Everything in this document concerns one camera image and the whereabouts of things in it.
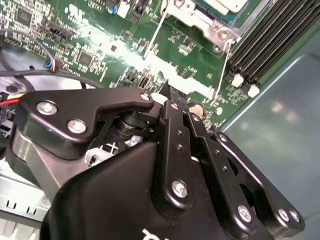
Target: black memory slot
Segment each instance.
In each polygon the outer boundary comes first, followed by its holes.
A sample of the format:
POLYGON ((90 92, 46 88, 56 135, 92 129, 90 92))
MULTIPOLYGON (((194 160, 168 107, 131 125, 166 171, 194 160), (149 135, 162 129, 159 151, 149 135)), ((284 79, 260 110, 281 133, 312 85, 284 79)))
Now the black memory slot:
POLYGON ((304 6, 304 9, 299 11, 298 14, 291 15, 290 18, 282 25, 282 27, 277 30, 277 33, 275 33, 274 36, 267 42, 263 43, 263 46, 259 52, 256 52, 255 57, 253 57, 250 60, 250 63, 245 66, 245 70, 254 74, 258 69, 263 67, 263 64, 269 60, 274 52, 282 48, 286 39, 293 34, 293 30, 296 28, 296 26, 299 26, 301 23, 303 23, 303 21, 306 20, 306 16, 311 14, 312 9, 310 7, 311 3, 309 2, 309 4, 304 6))
POLYGON ((279 0, 233 54, 228 64, 256 82, 319 17, 319 0, 279 0))
POLYGON ((274 24, 270 25, 268 31, 264 34, 263 38, 257 42, 254 48, 248 53, 246 58, 241 61, 240 66, 243 71, 247 71, 247 68, 255 61, 260 58, 260 54, 266 50, 266 47, 271 41, 277 41, 278 35, 281 31, 287 27, 289 21, 295 17, 295 14, 289 14, 292 12, 297 12, 301 8, 303 8, 304 3, 308 0, 299 1, 295 0, 292 2, 288 8, 286 8, 282 14, 278 17, 278 19, 274 22, 274 24))
POLYGON ((256 80, 259 80, 263 77, 264 74, 294 45, 294 43, 299 40, 307 30, 315 24, 320 18, 320 9, 317 10, 314 14, 314 18, 308 19, 306 22, 307 24, 302 25, 299 29, 297 29, 295 36, 291 38, 283 47, 283 49, 277 52, 272 59, 270 59, 266 64, 263 66, 262 69, 257 71, 252 77, 256 80))
POLYGON ((270 21, 275 18, 275 16, 279 15, 284 5, 287 5, 288 0, 279 0, 275 3, 272 9, 268 12, 266 16, 261 20, 261 22, 257 25, 257 27, 250 33, 250 35, 244 40, 241 46, 237 49, 237 51, 233 54, 230 62, 233 65, 236 65, 236 61, 241 58, 244 54, 248 52, 248 48, 253 44, 256 38, 260 36, 260 32, 268 27, 270 21))

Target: green circuit board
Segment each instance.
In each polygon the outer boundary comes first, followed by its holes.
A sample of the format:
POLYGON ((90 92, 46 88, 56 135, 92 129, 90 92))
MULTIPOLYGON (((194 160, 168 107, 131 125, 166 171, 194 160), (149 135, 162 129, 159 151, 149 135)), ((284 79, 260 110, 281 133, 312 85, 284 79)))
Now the green circuit board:
MULTIPOLYGON (((137 2, 130 3, 130 10, 123 18, 108 13, 105 0, 0 0, 0 23, 3 28, 25 31, 39 39, 55 59, 63 63, 65 70, 99 81, 106 87, 130 87, 135 84, 125 81, 124 76, 131 67, 143 61, 146 48, 161 20, 162 1, 152 0, 141 19, 132 23, 130 19, 137 2), (19 9, 26 11, 24 15, 18 12, 19 9), (42 27, 44 20, 70 30, 70 41, 59 42, 48 36, 42 27)), ((248 2, 236 26, 244 23, 257 2, 260 1, 248 2)), ((268 12, 272 6, 271 0, 261 12, 268 12)), ((258 14, 250 28, 254 28, 261 18, 263 14, 258 14)), ((6 43, 48 59, 27 38, 17 34, 8 34, 6 37, 6 43)), ((214 53, 213 47, 200 30, 169 17, 162 24, 151 50, 174 66, 183 78, 193 77, 207 87, 217 88, 226 55, 214 53)), ((150 93, 159 92, 165 82, 161 74, 154 75, 144 89, 150 93)), ((225 81, 217 99, 210 100, 198 93, 188 96, 188 101, 198 101, 204 105, 207 128, 211 125, 221 126, 248 99, 243 90, 225 81), (221 115, 215 114, 217 108, 223 109, 221 115)))

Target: ram slot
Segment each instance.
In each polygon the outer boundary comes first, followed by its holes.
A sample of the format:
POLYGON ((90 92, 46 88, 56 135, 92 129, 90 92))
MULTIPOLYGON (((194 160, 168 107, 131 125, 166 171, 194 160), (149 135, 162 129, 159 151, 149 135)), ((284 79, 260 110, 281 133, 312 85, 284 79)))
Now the ram slot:
POLYGON ((250 60, 243 63, 243 67, 245 71, 254 74, 258 68, 262 67, 263 62, 266 62, 270 56, 274 53, 274 51, 278 50, 282 44, 283 39, 287 39, 289 36, 293 34, 293 30, 296 26, 300 25, 299 23, 303 23, 306 19, 306 14, 311 14, 310 4, 306 6, 303 10, 303 4, 300 4, 300 7, 295 11, 295 14, 292 14, 288 19, 284 19, 282 22, 282 26, 280 26, 276 33, 272 33, 268 39, 266 39, 260 49, 257 49, 253 53, 253 57, 250 57, 250 60))
POLYGON ((260 79, 263 77, 265 73, 283 56, 284 53, 286 53, 292 45, 299 39, 301 38, 306 31, 313 25, 315 24, 319 18, 320 18, 320 9, 318 7, 317 11, 314 11, 312 14, 313 18, 308 19, 306 24, 302 25, 299 27, 299 29, 296 30, 295 36, 293 38, 290 38, 289 41, 284 45, 283 49, 281 51, 275 52, 275 55, 272 59, 270 59, 266 64, 261 68, 259 71, 256 71, 254 75, 252 76, 256 80, 260 79))
POLYGON ((254 48, 248 53, 245 59, 243 59, 240 63, 241 70, 245 71, 247 68, 257 59, 260 59, 260 54, 266 50, 270 42, 278 41, 279 34, 281 31, 286 29, 287 24, 290 21, 295 21, 293 18, 295 17, 295 14, 303 8, 305 2, 307 0, 302 1, 303 3, 299 2, 292 2, 288 8, 286 8, 286 11, 283 11, 283 13, 279 16, 277 21, 270 26, 266 34, 263 36, 263 39, 257 42, 257 44, 254 46, 254 48))
POLYGON ((257 39, 260 39, 262 37, 261 30, 267 31, 270 27, 270 21, 275 20, 277 16, 279 16, 283 8, 285 8, 286 6, 288 7, 290 2, 292 2, 292 0, 279 0, 275 3, 269 13, 262 19, 262 21, 257 25, 257 27, 255 27, 255 29, 250 33, 250 35, 244 40, 241 46, 233 54, 232 58, 230 59, 230 63, 232 65, 237 66, 237 64, 245 57, 245 55, 253 47, 253 45, 258 42, 257 39))

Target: black cable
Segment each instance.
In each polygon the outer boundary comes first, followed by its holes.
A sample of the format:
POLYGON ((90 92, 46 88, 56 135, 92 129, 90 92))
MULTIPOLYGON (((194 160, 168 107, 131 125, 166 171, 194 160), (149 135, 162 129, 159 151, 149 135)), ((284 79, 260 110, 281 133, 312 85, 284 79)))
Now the black cable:
POLYGON ((100 82, 97 82, 82 76, 77 76, 69 72, 59 71, 59 70, 57 72, 51 72, 50 70, 0 71, 0 77, 22 77, 22 76, 56 76, 56 77, 77 80, 81 83, 88 84, 97 89, 105 88, 105 86, 102 85, 100 82))
MULTIPOLYGON (((5 70, 7 71, 15 71, 11 65, 7 62, 5 56, 4 56, 4 51, 3 48, 0 47, 0 64, 4 67, 5 70)), ((31 82, 29 82, 29 80, 27 80, 26 78, 24 78, 23 76, 17 76, 15 78, 19 84, 21 84, 24 88, 26 92, 33 92, 35 91, 35 87, 31 84, 31 82)))

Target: gray metal panel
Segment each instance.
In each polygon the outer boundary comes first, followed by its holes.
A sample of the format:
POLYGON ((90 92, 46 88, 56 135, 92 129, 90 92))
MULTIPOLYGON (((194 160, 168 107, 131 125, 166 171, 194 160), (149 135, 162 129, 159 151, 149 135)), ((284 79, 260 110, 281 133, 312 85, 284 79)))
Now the gray metal panel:
POLYGON ((320 236, 320 31, 223 131, 300 211, 320 236))

